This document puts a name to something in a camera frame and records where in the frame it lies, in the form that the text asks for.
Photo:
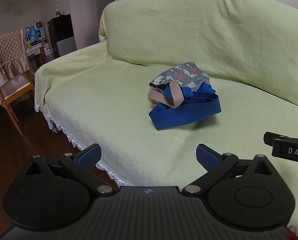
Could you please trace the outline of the cat print denim tote bag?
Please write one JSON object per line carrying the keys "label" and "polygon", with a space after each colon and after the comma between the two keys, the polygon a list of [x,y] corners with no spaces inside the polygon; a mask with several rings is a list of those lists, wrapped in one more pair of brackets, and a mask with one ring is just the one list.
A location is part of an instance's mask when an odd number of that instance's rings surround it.
{"label": "cat print denim tote bag", "polygon": [[160,73],[149,83],[148,100],[175,109],[184,101],[182,88],[198,91],[204,84],[210,86],[208,74],[200,70],[196,63],[185,62]]}

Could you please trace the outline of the wooden chair with quilted cover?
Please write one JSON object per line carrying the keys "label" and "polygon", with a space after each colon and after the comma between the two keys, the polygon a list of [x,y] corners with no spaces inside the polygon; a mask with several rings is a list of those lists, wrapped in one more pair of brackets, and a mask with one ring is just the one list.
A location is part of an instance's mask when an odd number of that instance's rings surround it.
{"label": "wooden chair with quilted cover", "polygon": [[11,103],[28,92],[34,93],[34,83],[20,29],[0,36],[0,102],[20,135],[23,133]]}

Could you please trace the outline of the light green sofa cover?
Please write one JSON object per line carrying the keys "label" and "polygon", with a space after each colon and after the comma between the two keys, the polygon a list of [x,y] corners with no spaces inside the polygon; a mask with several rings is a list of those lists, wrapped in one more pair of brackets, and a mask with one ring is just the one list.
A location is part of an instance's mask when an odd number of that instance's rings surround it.
{"label": "light green sofa cover", "polygon": [[[36,111],[119,185],[184,187],[205,170],[203,143],[243,159],[270,131],[298,135],[298,10],[274,0],[123,0],[102,13],[100,42],[42,66]],[[211,87],[221,111],[158,130],[150,85]]]}

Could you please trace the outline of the cluttered side table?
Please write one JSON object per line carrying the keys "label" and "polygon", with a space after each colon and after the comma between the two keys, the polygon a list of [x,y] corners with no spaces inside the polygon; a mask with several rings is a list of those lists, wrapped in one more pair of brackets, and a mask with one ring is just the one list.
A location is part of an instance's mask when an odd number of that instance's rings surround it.
{"label": "cluttered side table", "polygon": [[29,64],[35,73],[43,64],[46,64],[54,59],[54,54],[47,39],[40,40],[36,45],[32,46],[28,41],[25,44],[26,54]]}

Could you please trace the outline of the black mini fridge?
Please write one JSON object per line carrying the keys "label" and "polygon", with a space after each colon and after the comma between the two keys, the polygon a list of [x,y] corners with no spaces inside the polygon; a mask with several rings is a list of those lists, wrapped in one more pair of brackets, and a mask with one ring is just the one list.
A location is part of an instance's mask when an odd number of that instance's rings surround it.
{"label": "black mini fridge", "polygon": [[47,27],[55,59],[77,50],[70,14],[54,17]]}

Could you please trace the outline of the blue fabric shopping bag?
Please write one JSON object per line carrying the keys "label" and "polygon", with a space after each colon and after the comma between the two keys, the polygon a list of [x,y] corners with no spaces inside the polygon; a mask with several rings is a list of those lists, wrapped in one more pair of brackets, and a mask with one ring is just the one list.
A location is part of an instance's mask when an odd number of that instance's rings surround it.
{"label": "blue fabric shopping bag", "polygon": [[158,103],[149,113],[157,130],[183,126],[201,121],[221,112],[216,91],[207,83],[202,83],[197,91],[180,87],[183,102],[177,108]]}

